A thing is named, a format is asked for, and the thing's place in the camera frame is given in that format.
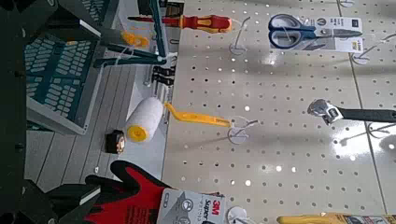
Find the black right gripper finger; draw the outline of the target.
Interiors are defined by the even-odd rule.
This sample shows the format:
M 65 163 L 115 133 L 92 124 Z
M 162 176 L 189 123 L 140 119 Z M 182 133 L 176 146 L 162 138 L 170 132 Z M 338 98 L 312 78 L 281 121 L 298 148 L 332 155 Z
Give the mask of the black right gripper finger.
M 101 193 L 97 185 L 63 184 L 48 192 L 25 179 L 21 224 L 82 224 Z
M 24 28 L 30 36 L 50 34 L 62 41 L 102 37 L 81 0 L 24 0 Z

